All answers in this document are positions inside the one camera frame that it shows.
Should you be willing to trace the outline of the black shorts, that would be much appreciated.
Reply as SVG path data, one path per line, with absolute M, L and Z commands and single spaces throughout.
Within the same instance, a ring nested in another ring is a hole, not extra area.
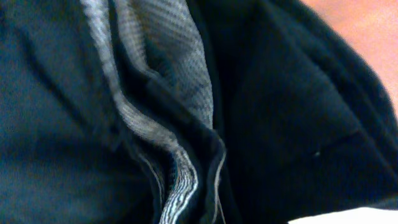
M 397 208 L 397 118 L 301 1 L 1 2 L 2 223 Z

